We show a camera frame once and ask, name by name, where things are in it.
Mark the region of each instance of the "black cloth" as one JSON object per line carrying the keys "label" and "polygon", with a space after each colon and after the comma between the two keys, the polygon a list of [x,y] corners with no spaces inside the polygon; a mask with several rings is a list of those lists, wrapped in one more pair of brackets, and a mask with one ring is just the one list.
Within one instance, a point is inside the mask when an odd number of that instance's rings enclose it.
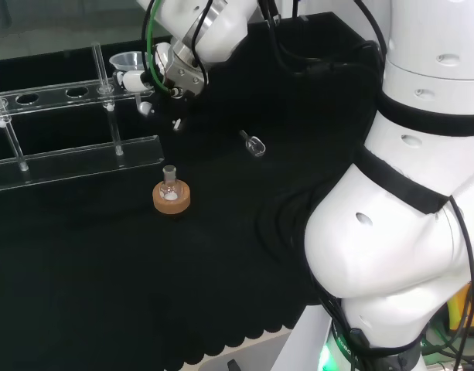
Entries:
{"label": "black cloth", "polygon": [[[330,14],[281,27],[297,53],[321,56],[358,42]],[[137,48],[105,46],[104,55]],[[94,78],[91,61],[90,50],[78,50],[0,62],[0,87]],[[37,79],[45,62],[66,70]],[[24,68],[36,73],[21,77]],[[122,137],[160,134],[164,163],[190,185],[192,204],[181,217],[152,205],[162,166],[0,192],[0,370],[176,370],[244,336],[291,328],[315,302],[292,261],[278,247],[271,258],[259,243],[256,213],[350,163],[375,83],[355,70],[285,76],[263,24],[251,26],[210,79],[181,135],[161,118],[142,121],[132,102],[118,105]],[[108,136],[100,107],[14,122],[25,153]],[[240,129],[267,145],[263,158],[247,152]]]}

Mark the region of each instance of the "glass bottle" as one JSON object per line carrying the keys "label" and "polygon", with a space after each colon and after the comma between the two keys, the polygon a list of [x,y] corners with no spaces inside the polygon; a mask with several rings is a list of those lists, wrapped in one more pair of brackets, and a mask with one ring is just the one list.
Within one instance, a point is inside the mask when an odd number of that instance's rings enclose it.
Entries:
{"label": "glass bottle", "polygon": [[182,197],[183,187],[182,183],[176,179],[176,167],[167,165],[162,172],[165,174],[165,180],[159,187],[159,195],[166,201],[175,201]]}

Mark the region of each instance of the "robot sensor hole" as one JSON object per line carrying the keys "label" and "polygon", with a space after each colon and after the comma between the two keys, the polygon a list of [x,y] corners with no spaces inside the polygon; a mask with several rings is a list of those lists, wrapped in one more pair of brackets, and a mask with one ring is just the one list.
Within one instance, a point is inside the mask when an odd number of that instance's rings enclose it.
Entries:
{"label": "robot sensor hole", "polygon": [[422,146],[422,141],[412,135],[402,135],[401,140],[404,141],[406,145],[412,148],[419,148]]}
{"label": "robot sensor hole", "polygon": [[373,221],[367,215],[362,214],[362,213],[357,213],[355,214],[355,216],[357,220],[359,220],[359,222],[363,224],[364,226],[373,226]]}

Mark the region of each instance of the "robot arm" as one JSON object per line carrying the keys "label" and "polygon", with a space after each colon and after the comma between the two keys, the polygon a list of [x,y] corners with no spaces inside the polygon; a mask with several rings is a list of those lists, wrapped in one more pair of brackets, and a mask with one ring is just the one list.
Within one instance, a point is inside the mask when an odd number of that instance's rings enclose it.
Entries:
{"label": "robot arm", "polygon": [[[195,62],[192,44],[199,23],[203,24],[196,39],[196,51],[204,69],[227,61],[240,42],[247,36],[247,23],[257,8],[257,0],[213,0],[203,19],[207,0],[162,1],[155,20],[172,35],[170,44],[156,46],[155,62],[170,87],[179,95],[197,96],[203,90],[204,76]],[[150,0],[138,0],[147,9]],[[141,71],[126,73],[123,85],[138,92],[146,86]]]}

